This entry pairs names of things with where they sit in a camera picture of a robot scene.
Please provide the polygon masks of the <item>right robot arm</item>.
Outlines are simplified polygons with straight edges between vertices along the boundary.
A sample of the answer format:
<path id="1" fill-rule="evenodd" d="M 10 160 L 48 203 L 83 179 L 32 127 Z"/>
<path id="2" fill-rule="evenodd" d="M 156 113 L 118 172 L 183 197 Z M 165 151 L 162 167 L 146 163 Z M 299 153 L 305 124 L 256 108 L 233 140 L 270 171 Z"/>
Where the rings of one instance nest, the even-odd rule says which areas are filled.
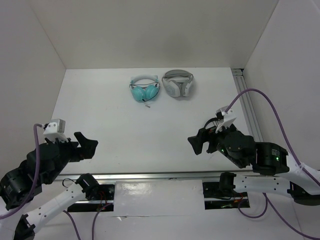
<path id="1" fill-rule="evenodd" d="M 320 204 L 319 170 L 297 164 L 283 147 L 272 142 L 256 142 L 234 125 L 217 130 L 215 126 L 201 128 L 188 142 L 196 155 L 208 143 L 207 153 L 219 152 L 238 168 L 252 167 L 260 176 L 244 176 L 238 173 L 220 174 L 218 190 L 223 196 L 243 192 L 271 193 L 289 197 L 305 206 Z"/>

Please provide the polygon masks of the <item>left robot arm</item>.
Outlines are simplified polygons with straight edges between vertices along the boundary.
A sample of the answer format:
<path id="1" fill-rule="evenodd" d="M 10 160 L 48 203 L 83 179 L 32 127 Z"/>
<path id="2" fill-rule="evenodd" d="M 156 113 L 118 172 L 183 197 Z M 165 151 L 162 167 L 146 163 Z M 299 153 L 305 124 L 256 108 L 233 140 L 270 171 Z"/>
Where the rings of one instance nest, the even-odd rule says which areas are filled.
<path id="1" fill-rule="evenodd" d="M 2 240 L 32 240 L 51 219 L 75 202 L 92 200 L 99 193 L 99 184 L 90 174 L 82 174 L 60 195 L 28 213 L 23 212 L 43 185 L 50 185 L 68 163 L 92 159 L 97 140 L 87 139 L 75 132 L 76 141 L 48 138 L 35 143 L 19 167 L 9 171 L 0 180 L 0 238 Z"/>

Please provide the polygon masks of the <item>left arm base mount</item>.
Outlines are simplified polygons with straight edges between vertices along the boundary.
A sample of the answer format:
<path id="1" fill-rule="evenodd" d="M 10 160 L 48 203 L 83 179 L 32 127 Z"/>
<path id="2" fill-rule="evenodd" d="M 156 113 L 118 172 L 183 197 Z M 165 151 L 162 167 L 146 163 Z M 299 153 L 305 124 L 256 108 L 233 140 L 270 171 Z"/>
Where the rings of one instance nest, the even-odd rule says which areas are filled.
<path id="1" fill-rule="evenodd" d="M 115 184 L 101 184 L 90 198 L 77 201 L 67 208 L 69 213 L 93 213 L 114 211 Z"/>

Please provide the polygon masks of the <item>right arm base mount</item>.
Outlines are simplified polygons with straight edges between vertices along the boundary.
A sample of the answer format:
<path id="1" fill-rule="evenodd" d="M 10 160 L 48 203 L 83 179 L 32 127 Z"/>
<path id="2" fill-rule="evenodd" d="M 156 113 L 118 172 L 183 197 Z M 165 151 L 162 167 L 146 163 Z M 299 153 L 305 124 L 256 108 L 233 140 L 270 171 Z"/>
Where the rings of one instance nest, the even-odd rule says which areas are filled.
<path id="1" fill-rule="evenodd" d="M 248 194 L 246 192 L 222 192 L 219 189 L 219 183 L 203 182 L 204 208 L 206 210 L 224 210 L 250 208 Z"/>

